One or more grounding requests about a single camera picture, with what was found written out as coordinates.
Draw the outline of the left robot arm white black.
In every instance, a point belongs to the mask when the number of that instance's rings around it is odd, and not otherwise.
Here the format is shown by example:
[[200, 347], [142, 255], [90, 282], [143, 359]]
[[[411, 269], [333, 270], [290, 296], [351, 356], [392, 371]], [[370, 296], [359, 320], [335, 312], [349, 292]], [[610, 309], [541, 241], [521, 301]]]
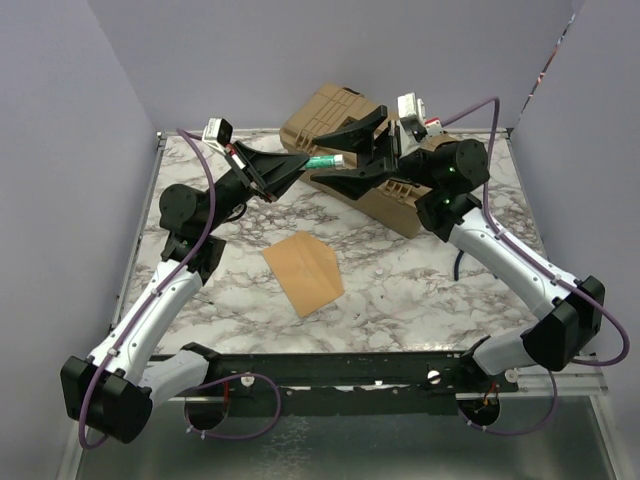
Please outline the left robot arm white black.
[[209, 177], [205, 191], [176, 183], [159, 200], [168, 237], [161, 260], [141, 296], [116, 328], [86, 358], [70, 357], [60, 377], [66, 413], [77, 421], [83, 447], [92, 428], [127, 444], [152, 411], [180, 393], [206, 395], [220, 385], [218, 354], [192, 343], [158, 364], [156, 346], [188, 301], [217, 269], [226, 242], [213, 231], [252, 197], [279, 199], [302, 175], [306, 154], [266, 153], [236, 141], [222, 150], [229, 170]]

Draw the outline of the brown paper envelope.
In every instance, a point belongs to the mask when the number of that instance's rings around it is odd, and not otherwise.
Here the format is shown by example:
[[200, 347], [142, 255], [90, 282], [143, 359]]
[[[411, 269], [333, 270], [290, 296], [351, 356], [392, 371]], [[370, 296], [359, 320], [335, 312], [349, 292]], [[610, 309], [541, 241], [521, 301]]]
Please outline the brown paper envelope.
[[300, 318], [344, 294], [335, 251], [308, 232], [299, 231], [262, 255]]

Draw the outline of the green white glue stick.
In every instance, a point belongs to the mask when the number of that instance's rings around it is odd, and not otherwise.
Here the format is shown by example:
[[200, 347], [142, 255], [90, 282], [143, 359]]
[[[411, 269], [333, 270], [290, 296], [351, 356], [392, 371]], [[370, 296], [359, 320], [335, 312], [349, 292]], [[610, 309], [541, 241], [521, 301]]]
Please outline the green white glue stick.
[[312, 156], [303, 165], [304, 170], [342, 169], [344, 167], [345, 162], [342, 154]]

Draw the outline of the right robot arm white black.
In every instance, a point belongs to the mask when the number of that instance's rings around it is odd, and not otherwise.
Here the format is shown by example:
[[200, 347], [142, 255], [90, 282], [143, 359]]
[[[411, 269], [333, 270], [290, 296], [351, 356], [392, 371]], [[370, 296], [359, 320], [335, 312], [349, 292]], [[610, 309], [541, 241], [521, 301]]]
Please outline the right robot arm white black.
[[311, 178], [352, 200], [388, 180], [427, 187], [415, 202], [424, 229], [474, 257], [535, 315], [535, 325], [485, 338], [467, 351], [468, 360], [459, 367], [467, 389], [481, 391], [512, 368], [539, 365], [559, 372], [599, 332], [604, 285], [547, 262], [498, 226], [486, 212], [486, 202], [472, 193], [489, 179], [485, 146], [477, 140], [452, 140], [434, 150], [424, 148], [424, 142], [443, 132], [436, 118], [412, 114], [390, 120], [380, 106], [313, 140], [319, 147], [354, 153], [356, 168]]

